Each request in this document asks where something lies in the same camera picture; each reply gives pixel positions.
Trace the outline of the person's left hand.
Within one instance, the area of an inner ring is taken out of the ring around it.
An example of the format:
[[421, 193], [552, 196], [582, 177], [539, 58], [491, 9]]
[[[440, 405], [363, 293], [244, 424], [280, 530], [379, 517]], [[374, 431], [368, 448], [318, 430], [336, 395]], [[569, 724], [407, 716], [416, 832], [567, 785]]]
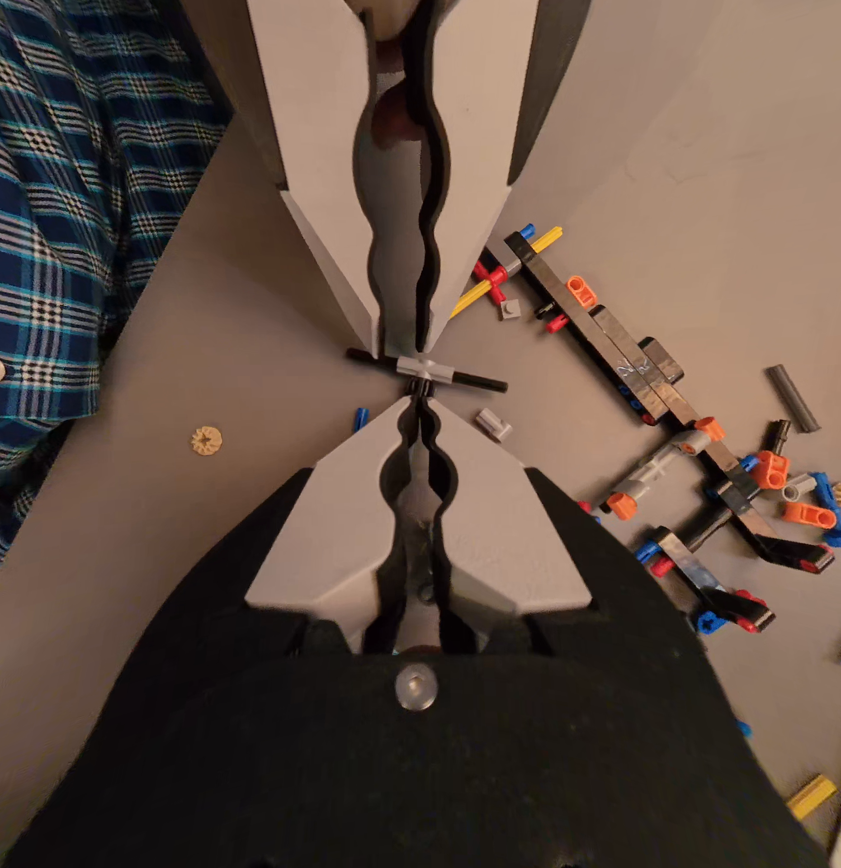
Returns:
[[381, 75], [402, 73], [376, 99], [371, 121], [373, 144], [389, 150], [402, 142], [417, 142], [425, 136], [423, 121], [413, 103], [412, 81], [405, 71], [404, 30], [419, 6], [419, 1], [350, 1], [356, 14], [372, 15], [373, 38]]

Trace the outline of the dark grey lego axle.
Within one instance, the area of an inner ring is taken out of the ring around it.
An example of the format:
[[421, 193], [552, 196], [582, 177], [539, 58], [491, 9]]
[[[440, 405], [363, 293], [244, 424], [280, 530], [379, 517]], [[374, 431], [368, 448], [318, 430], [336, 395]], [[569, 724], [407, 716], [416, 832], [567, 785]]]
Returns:
[[764, 373], [800, 432], [816, 433], [822, 429], [784, 365], [769, 366]]

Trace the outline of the yellow lego axle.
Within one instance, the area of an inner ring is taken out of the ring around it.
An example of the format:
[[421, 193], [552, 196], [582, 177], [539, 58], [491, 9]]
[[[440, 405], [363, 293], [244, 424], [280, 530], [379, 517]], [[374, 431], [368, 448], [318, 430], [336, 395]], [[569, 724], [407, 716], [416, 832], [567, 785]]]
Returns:
[[838, 792], [836, 784], [823, 774], [817, 774], [786, 801], [791, 814], [803, 821], [827, 803]]

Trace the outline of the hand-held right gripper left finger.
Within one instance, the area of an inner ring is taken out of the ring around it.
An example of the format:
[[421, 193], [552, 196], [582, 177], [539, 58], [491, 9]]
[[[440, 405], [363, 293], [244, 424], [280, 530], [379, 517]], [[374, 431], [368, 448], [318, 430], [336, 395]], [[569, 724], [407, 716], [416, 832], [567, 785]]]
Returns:
[[386, 461], [403, 445], [402, 397], [319, 460], [245, 595], [254, 609], [337, 624], [354, 654], [382, 611], [377, 571], [396, 520], [382, 490]]

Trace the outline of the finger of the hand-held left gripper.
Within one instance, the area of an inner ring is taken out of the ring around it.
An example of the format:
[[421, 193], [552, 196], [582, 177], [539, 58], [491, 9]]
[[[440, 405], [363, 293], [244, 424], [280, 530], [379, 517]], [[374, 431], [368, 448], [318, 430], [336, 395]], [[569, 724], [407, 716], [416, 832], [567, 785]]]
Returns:
[[343, 1], [249, 1], [285, 181], [283, 201], [365, 349], [382, 351], [373, 228], [357, 190], [371, 116], [373, 13]]
[[498, 220], [508, 181], [536, 1], [461, 1], [438, 25], [432, 102], [444, 130], [448, 180], [433, 227], [439, 273], [423, 351], [444, 331]]

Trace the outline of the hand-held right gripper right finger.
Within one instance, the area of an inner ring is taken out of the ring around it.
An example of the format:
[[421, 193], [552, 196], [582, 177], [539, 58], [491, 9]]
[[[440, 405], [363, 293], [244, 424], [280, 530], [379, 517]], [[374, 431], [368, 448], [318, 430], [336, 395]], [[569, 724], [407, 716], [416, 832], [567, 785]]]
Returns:
[[472, 654], [496, 627], [579, 611], [592, 596], [528, 469], [440, 401], [422, 399], [427, 479], [439, 499], [430, 563], [444, 652]]

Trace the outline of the person's plaid shirt torso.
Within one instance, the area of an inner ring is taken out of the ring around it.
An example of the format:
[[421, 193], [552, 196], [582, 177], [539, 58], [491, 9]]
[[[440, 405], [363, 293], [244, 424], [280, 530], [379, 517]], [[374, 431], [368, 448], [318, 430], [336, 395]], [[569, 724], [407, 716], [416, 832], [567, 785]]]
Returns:
[[231, 114], [181, 2], [0, 1], [0, 568]]

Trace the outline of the black axle grey connector assembly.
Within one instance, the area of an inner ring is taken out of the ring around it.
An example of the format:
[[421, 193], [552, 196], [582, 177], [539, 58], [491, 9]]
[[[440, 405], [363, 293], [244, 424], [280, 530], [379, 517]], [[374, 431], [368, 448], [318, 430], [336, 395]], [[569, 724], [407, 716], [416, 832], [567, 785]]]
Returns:
[[509, 384], [505, 381], [461, 372], [450, 365], [436, 363], [429, 359], [387, 355], [376, 357], [366, 350], [357, 348], [348, 348], [345, 357], [355, 363], [381, 368], [410, 380], [456, 385], [498, 394], [505, 394], [509, 389]]

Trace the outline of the blue lego axle with connector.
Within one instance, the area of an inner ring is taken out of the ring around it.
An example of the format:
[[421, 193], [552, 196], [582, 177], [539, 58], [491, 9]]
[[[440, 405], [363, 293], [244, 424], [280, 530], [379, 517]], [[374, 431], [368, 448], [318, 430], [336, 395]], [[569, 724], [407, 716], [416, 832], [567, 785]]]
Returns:
[[837, 503], [827, 474], [824, 472], [809, 472], [808, 475], [816, 482], [815, 493], [819, 504], [829, 509], [835, 516], [835, 524], [832, 528], [824, 531], [823, 541], [833, 548], [841, 548], [841, 507]]

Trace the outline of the black lego frame assembly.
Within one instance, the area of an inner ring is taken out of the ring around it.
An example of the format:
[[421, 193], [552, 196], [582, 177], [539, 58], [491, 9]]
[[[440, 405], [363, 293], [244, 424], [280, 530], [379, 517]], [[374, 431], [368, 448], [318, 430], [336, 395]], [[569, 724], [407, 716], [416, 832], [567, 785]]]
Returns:
[[701, 417], [679, 391], [684, 373], [654, 338], [636, 340], [603, 306], [587, 282], [574, 275], [558, 279], [542, 251], [562, 234], [556, 227], [535, 240], [533, 225], [508, 236], [502, 244], [489, 243], [472, 270], [476, 286], [465, 291], [452, 312], [454, 318], [482, 297], [500, 307], [508, 298], [506, 283], [521, 276], [540, 306], [536, 320], [550, 334], [566, 332], [596, 364], [638, 419], [647, 426], [662, 425], [670, 437], [618, 483], [592, 512], [629, 522], [638, 514], [639, 501], [665, 476], [678, 457], [701, 462], [709, 474], [705, 488], [708, 507], [681, 533], [668, 528], [653, 531], [635, 551], [639, 563], [656, 578], [678, 574], [696, 600], [690, 619], [697, 633], [710, 635], [725, 624], [759, 634], [775, 615], [766, 602], [747, 590], [730, 590], [697, 557], [709, 537], [734, 526], [759, 558], [767, 563], [819, 575], [834, 561], [831, 548], [780, 537], [755, 507], [763, 491], [747, 474], [725, 442], [717, 418]]

